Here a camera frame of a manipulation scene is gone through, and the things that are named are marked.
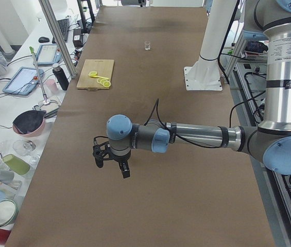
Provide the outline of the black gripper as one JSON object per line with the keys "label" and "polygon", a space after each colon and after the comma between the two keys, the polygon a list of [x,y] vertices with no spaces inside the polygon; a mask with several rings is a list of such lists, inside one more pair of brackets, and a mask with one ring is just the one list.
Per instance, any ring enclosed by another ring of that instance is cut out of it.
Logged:
{"label": "black gripper", "polygon": [[115,154],[112,155],[112,159],[119,163],[119,168],[121,170],[121,173],[124,179],[130,177],[130,169],[128,166],[128,160],[130,156],[131,156],[131,153],[127,153],[122,156],[115,155]]}

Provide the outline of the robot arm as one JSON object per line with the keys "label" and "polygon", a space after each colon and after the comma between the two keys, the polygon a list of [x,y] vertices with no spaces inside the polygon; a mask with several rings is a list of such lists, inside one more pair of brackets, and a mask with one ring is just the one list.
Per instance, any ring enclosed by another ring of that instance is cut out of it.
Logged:
{"label": "robot arm", "polygon": [[250,40],[268,40],[265,114],[257,127],[209,127],[159,119],[140,125],[125,115],[114,115],[107,121],[104,150],[93,152],[97,166],[115,160],[127,178],[132,149],[164,153],[180,139],[203,148],[243,152],[274,172],[291,175],[291,1],[246,1],[243,34]]}

